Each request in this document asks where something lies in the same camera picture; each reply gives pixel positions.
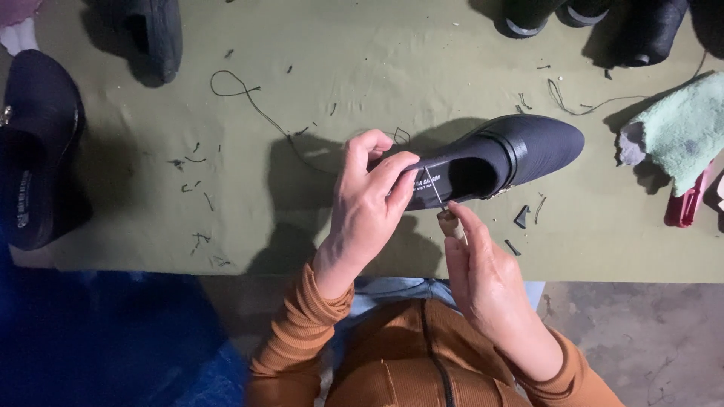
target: woman's left hand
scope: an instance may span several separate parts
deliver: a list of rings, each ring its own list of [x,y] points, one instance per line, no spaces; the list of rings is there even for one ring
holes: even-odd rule
[[[407,151],[384,159],[372,171],[370,161],[392,147],[392,139],[370,130],[345,145],[345,166],[332,207],[332,229],[312,262],[322,298],[339,298],[392,236],[412,198],[417,171],[402,171],[420,160]]]

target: sweater sleeve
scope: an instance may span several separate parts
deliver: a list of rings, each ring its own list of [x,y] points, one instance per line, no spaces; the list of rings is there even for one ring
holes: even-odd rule
[[[510,370],[536,407],[625,407],[566,337],[549,328],[563,350],[563,367],[550,380],[536,382],[509,363]]]
[[[287,291],[271,323],[271,337],[251,361],[246,386],[249,407],[311,407],[319,395],[319,351],[334,334],[334,324],[349,314],[354,286],[324,300],[309,264]]]

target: concrete floor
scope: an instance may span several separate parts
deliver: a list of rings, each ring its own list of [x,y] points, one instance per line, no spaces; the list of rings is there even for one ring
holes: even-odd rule
[[[237,349],[252,354],[281,277],[201,277]],[[724,285],[549,282],[538,314],[627,406],[724,406]]]

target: green towel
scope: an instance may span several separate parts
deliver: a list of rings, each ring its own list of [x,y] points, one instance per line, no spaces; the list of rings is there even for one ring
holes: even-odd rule
[[[623,126],[619,160],[638,164],[647,154],[682,196],[724,148],[724,72],[673,92]]]

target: orange ribbed sweater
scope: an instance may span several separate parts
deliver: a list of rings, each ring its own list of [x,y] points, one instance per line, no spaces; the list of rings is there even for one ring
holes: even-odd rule
[[[310,407],[319,395],[319,353],[354,296],[325,301],[304,267],[252,360],[248,407]],[[458,313],[436,300],[381,307],[357,326],[334,374],[328,407],[623,407],[568,339],[556,377],[535,382],[502,357]],[[513,389],[513,376],[529,403]]]

